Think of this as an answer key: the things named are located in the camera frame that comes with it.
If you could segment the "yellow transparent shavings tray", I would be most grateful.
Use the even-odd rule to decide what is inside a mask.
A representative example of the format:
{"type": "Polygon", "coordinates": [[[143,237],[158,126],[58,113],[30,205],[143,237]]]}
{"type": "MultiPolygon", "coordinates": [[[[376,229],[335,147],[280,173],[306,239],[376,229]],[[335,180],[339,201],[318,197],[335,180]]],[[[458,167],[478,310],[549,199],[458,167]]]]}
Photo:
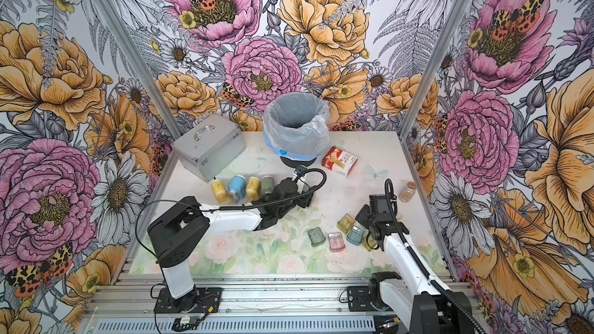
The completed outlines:
{"type": "Polygon", "coordinates": [[[355,222],[356,220],[351,215],[345,214],[337,223],[337,227],[342,233],[348,234],[355,222]]]}

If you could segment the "blue transparent shavings tray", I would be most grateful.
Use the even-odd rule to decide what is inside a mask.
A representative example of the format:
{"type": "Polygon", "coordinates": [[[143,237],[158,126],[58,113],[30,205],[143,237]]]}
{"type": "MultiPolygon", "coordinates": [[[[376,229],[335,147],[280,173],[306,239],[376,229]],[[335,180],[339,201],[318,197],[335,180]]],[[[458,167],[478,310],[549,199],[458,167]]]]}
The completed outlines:
{"type": "Polygon", "coordinates": [[[361,245],[365,236],[365,229],[358,226],[351,226],[346,233],[347,241],[352,245],[361,245]]]}

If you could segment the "pink transparent shavings tray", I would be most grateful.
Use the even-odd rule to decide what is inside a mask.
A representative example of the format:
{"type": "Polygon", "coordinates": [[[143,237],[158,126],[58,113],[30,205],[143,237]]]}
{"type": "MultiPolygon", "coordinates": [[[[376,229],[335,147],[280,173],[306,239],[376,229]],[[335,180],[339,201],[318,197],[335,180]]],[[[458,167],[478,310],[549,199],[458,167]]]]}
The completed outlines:
{"type": "Polygon", "coordinates": [[[329,250],[333,253],[341,252],[346,247],[341,233],[329,233],[328,242],[329,250]]]}

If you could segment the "dark green pencil sharpener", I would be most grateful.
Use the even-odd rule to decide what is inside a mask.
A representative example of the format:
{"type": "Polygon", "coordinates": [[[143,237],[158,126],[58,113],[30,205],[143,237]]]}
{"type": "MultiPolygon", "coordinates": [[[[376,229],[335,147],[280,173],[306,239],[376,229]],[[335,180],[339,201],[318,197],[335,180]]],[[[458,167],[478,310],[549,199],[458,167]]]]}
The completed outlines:
{"type": "Polygon", "coordinates": [[[267,196],[273,193],[275,188],[275,180],[272,176],[264,176],[261,178],[260,190],[262,196],[267,196]]]}

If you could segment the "grey green shavings tray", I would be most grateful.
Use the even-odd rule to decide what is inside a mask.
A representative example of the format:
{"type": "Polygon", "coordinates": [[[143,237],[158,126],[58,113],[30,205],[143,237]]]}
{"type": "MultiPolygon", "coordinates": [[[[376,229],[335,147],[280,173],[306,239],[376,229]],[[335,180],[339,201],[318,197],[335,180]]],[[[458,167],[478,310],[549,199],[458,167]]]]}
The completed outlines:
{"type": "Polygon", "coordinates": [[[314,227],[307,231],[312,247],[319,247],[326,242],[326,237],[320,227],[314,227]]]}

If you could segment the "yellow pencil sharpener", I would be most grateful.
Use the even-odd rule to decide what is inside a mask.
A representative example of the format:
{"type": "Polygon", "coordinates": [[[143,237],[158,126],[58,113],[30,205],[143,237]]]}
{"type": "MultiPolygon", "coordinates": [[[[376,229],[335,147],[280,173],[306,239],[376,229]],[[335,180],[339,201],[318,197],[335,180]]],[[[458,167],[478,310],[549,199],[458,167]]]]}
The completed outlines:
{"type": "Polygon", "coordinates": [[[251,176],[247,181],[246,196],[250,201],[256,201],[260,198],[260,179],[251,176]]]}
{"type": "Polygon", "coordinates": [[[218,203],[229,203],[230,197],[227,194],[227,189],[220,179],[213,179],[210,184],[213,195],[218,203]]]}

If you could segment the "blue pencil sharpener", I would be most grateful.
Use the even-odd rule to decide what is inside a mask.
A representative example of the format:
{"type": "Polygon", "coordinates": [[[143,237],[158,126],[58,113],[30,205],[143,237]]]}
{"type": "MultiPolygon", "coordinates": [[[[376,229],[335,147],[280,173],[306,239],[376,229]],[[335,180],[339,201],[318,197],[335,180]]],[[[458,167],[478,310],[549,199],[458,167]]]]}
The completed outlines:
{"type": "Polygon", "coordinates": [[[232,203],[239,203],[246,197],[247,181],[244,176],[236,175],[228,185],[228,196],[232,203]]]}

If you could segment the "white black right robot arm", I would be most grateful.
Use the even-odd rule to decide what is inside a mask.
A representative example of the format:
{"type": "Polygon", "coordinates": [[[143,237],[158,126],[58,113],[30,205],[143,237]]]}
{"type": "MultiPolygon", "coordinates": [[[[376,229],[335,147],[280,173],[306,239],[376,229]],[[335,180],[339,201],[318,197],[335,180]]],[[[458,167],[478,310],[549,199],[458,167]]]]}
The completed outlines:
{"type": "Polygon", "coordinates": [[[405,225],[396,219],[394,195],[371,195],[361,209],[363,226],[396,270],[377,272],[368,286],[346,289],[351,312],[389,312],[391,322],[376,327],[404,333],[481,333],[475,321],[470,300],[454,292],[428,266],[405,225]]]}

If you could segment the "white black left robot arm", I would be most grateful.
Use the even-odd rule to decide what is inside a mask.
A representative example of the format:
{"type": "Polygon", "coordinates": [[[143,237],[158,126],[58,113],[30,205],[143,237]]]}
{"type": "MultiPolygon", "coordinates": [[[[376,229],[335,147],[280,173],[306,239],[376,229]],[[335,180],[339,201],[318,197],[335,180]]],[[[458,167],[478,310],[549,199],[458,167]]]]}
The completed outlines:
{"type": "Polygon", "coordinates": [[[154,312],[199,312],[200,300],[212,296],[199,292],[190,272],[190,255],[202,239],[212,233],[269,229],[293,208],[308,207],[314,193],[325,182],[323,179],[299,193],[298,179],[283,179],[271,194],[251,205],[210,206],[199,203],[193,196],[176,202],[148,226],[148,236],[166,284],[159,292],[154,312]]]}

